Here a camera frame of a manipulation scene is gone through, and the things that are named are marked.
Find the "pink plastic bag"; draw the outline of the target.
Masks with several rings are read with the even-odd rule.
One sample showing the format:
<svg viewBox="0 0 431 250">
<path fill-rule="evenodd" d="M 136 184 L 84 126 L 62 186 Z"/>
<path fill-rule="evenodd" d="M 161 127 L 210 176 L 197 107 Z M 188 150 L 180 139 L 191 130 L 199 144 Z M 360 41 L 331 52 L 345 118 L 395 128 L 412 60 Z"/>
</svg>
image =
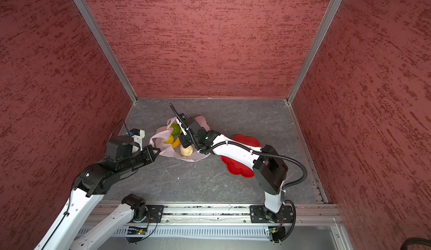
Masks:
<svg viewBox="0 0 431 250">
<path fill-rule="evenodd" d="M 160 155 L 168 158 L 175 158 L 186 162 L 197 162 L 207 158 L 209 155 L 198 153 L 198 150 L 192 146 L 193 152 L 189 156 L 184 156 L 181 153 L 180 144 L 173 147 L 171 143 L 167 143 L 174 129 L 173 124 L 178 124 L 176 118 L 168 119 L 165 125 L 158 128 L 156 134 L 154 134 L 149 141 L 149 144 L 154 148 L 161 150 Z"/>
</svg>

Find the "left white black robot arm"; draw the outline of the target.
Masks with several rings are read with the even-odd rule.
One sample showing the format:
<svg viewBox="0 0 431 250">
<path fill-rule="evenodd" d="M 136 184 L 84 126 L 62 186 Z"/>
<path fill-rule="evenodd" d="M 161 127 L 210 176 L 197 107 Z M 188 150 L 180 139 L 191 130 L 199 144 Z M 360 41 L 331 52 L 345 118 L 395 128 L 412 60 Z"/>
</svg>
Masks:
<svg viewBox="0 0 431 250">
<path fill-rule="evenodd" d="M 101 161 L 86 167 L 75 179 L 62 212 L 37 244 L 37 250 L 97 250 L 129 222 L 158 224 L 145 199 L 130 194 L 99 224 L 81 237 L 78 233 L 93 209 L 111 187 L 133 172 L 153 163 L 161 153 L 152 145 L 143 146 L 139 135 L 118 136 L 108 141 Z"/>
</svg>

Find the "beige fake fruit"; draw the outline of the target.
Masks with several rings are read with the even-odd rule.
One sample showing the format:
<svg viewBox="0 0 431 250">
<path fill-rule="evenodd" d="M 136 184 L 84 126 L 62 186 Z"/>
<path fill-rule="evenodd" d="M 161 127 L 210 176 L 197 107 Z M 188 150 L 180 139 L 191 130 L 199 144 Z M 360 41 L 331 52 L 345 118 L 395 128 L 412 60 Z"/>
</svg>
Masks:
<svg viewBox="0 0 431 250">
<path fill-rule="evenodd" d="M 180 153 L 184 157 L 190 157 L 194 152 L 194 148 L 192 145 L 188 147 L 184 147 L 183 145 L 180 146 Z"/>
</svg>

